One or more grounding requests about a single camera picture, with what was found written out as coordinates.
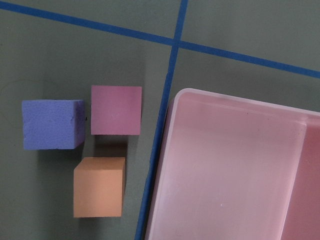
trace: pink square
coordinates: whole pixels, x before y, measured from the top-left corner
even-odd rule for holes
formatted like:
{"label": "pink square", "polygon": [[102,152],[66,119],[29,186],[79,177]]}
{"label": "pink square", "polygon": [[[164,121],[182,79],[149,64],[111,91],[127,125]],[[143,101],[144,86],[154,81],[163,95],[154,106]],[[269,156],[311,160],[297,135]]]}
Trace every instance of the pink square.
{"label": "pink square", "polygon": [[92,135],[140,135],[142,87],[91,88]]}

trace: pink container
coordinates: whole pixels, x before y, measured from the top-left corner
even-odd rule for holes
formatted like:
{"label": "pink container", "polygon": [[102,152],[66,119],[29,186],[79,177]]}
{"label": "pink container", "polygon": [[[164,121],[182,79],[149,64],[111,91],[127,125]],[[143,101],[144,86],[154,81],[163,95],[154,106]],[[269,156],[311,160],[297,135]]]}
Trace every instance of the pink container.
{"label": "pink container", "polygon": [[180,91],[146,239],[319,240],[320,113]]}

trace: block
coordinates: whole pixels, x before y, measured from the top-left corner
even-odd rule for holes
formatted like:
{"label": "block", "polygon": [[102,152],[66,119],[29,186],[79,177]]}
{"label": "block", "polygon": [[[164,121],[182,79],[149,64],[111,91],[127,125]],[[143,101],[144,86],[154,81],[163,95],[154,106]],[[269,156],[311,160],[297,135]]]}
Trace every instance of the block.
{"label": "block", "polygon": [[101,86],[91,88],[92,135],[139,135],[142,88]]}
{"label": "block", "polygon": [[74,149],[85,141],[83,100],[22,101],[26,150]]}
{"label": "block", "polygon": [[75,218],[120,217],[124,195],[124,157],[85,157],[74,169]]}

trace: peach-colored block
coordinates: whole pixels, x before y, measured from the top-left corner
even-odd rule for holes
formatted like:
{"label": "peach-colored block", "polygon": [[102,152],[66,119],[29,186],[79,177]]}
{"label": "peach-colored block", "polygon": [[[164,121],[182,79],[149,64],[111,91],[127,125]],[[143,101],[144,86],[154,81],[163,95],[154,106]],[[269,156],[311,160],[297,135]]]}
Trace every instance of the peach-colored block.
{"label": "peach-colored block", "polygon": [[74,169],[75,218],[120,217],[124,194],[124,157],[85,157]]}

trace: blue tape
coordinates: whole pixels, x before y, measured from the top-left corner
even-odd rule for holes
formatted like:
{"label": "blue tape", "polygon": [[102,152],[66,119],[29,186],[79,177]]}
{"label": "blue tape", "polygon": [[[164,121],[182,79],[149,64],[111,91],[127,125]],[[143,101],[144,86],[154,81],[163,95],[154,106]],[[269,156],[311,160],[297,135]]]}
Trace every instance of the blue tape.
{"label": "blue tape", "polygon": [[222,50],[219,48],[199,45],[199,44],[190,43],[186,41],[180,41],[179,47],[182,49],[192,50],[192,51],[196,51],[204,54],[215,55],[223,58],[238,60],[245,63],[256,64],[256,65],[260,65],[260,66],[264,66],[272,69],[283,70],[283,71],[287,71],[295,74],[301,74],[301,75],[320,79],[320,71],[311,70],[311,69],[294,66],[294,65],[289,65],[281,62],[271,61],[271,60],[267,60],[267,59],[263,59],[255,56],[249,56],[241,53],[236,53],[233,51]]}
{"label": "blue tape", "polygon": [[122,36],[127,36],[135,39],[146,40],[154,43],[164,44],[172,46],[174,40],[169,37],[159,36],[155,34],[150,34],[142,31],[136,31],[127,29],[124,27],[109,25],[101,22],[90,21],[74,16],[63,15],[51,11],[40,10],[32,7],[21,6],[17,4],[12,4],[4,1],[0,1],[0,9],[8,10],[11,12],[31,15],[34,17],[39,17],[43,19],[49,19],[57,22],[62,22],[66,24],[77,25],[89,29],[99,30],[103,32],[118,34]]}
{"label": "blue tape", "polygon": [[168,72],[164,82],[159,115],[156,123],[156,129],[155,129],[155,134],[154,134],[154,139],[152,144],[149,172],[144,185],[140,213],[139,213],[138,223],[135,231],[135,237],[134,237],[135,240],[141,240],[143,238],[145,233],[145,226],[148,220],[150,201],[152,198],[153,188],[155,185],[159,154],[161,149],[163,132],[165,128],[170,89],[171,89],[171,84],[174,77],[178,51],[179,51],[179,42],[181,40],[182,30],[183,30],[184,22],[186,18],[187,6],[188,6],[188,0],[181,0],[179,14],[178,14],[178,18],[175,26],[174,38],[173,38],[174,43],[171,48]]}

